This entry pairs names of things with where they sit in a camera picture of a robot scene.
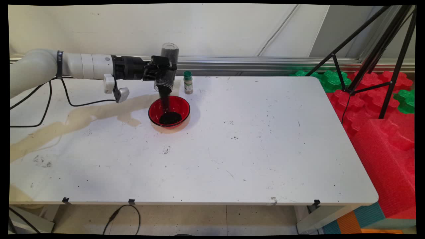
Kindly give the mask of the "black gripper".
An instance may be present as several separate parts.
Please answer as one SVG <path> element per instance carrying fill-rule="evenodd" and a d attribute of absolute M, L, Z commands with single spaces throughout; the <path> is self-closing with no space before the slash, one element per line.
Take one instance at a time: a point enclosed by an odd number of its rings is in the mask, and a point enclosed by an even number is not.
<path fill-rule="evenodd" d="M 176 71 L 177 65 L 165 56 L 152 56 L 151 69 L 145 69 L 147 61 L 137 56 L 112 55 L 113 74 L 116 80 L 156 81 L 161 71 Z"/>

